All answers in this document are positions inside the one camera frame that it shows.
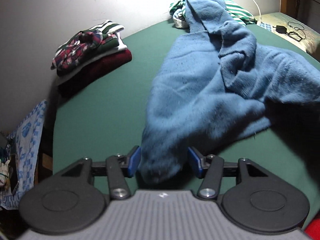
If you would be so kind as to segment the blue knit sweater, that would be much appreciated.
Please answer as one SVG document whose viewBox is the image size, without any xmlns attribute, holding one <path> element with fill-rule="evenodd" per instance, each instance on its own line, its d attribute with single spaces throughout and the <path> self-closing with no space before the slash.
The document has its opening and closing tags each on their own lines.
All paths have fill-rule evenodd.
<svg viewBox="0 0 320 240">
<path fill-rule="evenodd" d="M 223 0 L 185 0 L 179 36 L 152 82 L 139 172 L 175 176 L 187 150 L 211 151 L 269 128 L 268 103 L 319 107 L 319 70 L 301 55 L 257 42 Z"/>
</svg>

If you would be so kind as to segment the green mat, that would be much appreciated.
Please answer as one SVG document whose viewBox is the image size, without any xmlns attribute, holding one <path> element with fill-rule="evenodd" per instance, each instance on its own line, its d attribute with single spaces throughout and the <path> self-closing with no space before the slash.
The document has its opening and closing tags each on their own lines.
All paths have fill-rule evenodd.
<svg viewBox="0 0 320 240">
<path fill-rule="evenodd" d="M 164 21 L 124 39 L 131 62 L 60 101 L 53 135 L 53 170 L 78 159 L 103 161 L 141 143 L 153 78 L 172 44 L 184 31 Z M 319 132 L 305 125 L 272 126 L 217 150 L 225 161 L 249 158 L 299 188 L 310 202 L 308 220 L 319 211 Z"/>
</svg>

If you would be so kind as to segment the dark red folded sweater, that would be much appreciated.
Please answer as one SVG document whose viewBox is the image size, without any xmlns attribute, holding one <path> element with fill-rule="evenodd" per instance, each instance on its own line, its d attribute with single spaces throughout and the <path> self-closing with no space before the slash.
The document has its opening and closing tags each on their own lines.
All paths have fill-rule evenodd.
<svg viewBox="0 0 320 240">
<path fill-rule="evenodd" d="M 59 78 L 57 90 L 60 94 L 78 92 L 131 60 L 132 54 L 128 49 L 102 57 L 97 61 L 80 67 L 79 70 L 75 70 L 70 75 Z"/>
</svg>

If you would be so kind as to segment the blue white patterned towel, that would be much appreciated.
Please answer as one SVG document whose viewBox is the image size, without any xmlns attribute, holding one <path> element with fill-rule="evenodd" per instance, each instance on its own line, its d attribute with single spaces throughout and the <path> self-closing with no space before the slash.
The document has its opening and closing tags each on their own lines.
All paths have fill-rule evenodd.
<svg viewBox="0 0 320 240">
<path fill-rule="evenodd" d="M 1 208 L 3 209 L 16 210 L 22 196 L 34 186 L 47 104 L 46 100 L 38 103 L 9 134 L 15 141 L 17 151 L 18 187 L 15 194 L 10 190 L 1 193 Z"/>
</svg>

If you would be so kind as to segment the plaid flannel shirt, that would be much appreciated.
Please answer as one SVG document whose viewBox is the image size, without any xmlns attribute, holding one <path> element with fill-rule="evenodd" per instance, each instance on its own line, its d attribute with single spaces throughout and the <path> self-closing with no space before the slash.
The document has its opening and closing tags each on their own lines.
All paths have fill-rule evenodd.
<svg viewBox="0 0 320 240">
<path fill-rule="evenodd" d="M 51 69 L 64 70 L 76 67 L 89 52 L 101 45 L 102 41 L 101 31 L 80 31 L 57 50 Z"/>
</svg>

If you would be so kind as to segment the green white striped folded shirt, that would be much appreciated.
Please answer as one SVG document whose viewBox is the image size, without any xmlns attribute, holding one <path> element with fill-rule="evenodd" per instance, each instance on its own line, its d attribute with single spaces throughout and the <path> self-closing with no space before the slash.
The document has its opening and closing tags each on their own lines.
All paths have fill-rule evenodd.
<svg viewBox="0 0 320 240">
<path fill-rule="evenodd" d="M 102 44 L 99 45 L 95 50 L 93 51 L 100 51 L 100 53 L 102 53 L 103 51 L 106 50 L 106 45 L 109 43 L 110 45 L 115 44 L 115 46 L 113 47 L 117 47 L 120 45 L 120 32 L 123 31 L 125 29 L 125 27 L 122 24 L 113 22 L 112 20 L 106 20 L 103 23 L 97 24 L 93 27 L 90 27 L 88 29 L 85 30 L 81 30 L 81 31 L 94 31 L 94 30 L 98 30 L 101 31 L 103 33 L 103 41 Z"/>
</svg>

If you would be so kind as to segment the green white striped crumpled shirt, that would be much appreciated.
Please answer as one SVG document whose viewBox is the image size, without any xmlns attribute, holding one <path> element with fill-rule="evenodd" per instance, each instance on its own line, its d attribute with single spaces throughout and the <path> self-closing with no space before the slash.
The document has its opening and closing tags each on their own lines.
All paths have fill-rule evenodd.
<svg viewBox="0 0 320 240">
<path fill-rule="evenodd" d="M 245 8 L 241 7 L 232 0 L 224 0 L 226 5 L 226 10 L 230 16 L 236 22 L 240 23 L 243 26 L 249 24 L 257 24 L 255 17 Z M 177 29 L 188 29 L 189 25 L 185 20 L 185 0 L 178 0 L 175 3 L 171 3 L 169 14 L 172 17 L 172 20 Z"/>
</svg>

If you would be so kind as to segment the black power adapter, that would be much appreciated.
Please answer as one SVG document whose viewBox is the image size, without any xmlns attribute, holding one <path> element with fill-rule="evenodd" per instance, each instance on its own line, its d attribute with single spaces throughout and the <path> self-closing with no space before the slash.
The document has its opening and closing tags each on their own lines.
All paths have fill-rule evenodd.
<svg viewBox="0 0 320 240">
<path fill-rule="evenodd" d="M 276 25 L 276 32 L 280 34 L 287 34 L 287 28 L 282 25 Z"/>
</svg>

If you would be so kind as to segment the pale patterned bed sheet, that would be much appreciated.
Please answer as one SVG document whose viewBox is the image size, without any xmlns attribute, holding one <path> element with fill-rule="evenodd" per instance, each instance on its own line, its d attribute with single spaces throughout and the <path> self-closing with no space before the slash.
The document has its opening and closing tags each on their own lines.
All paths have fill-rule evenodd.
<svg viewBox="0 0 320 240">
<path fill-rule="evenodd" d="M 261 17 L 257 15 L 255 19 L 257 20 L 257 25 L 260 25 L 261 22 L 263 25 L 269 24 L 272 33 L 287 40 L 319 61 L 319 32 L 281 12 L 264 14 Z M 285 26 L 287 28 L 287 34 L 276 32 L 276 25 Z"/>
</svg>

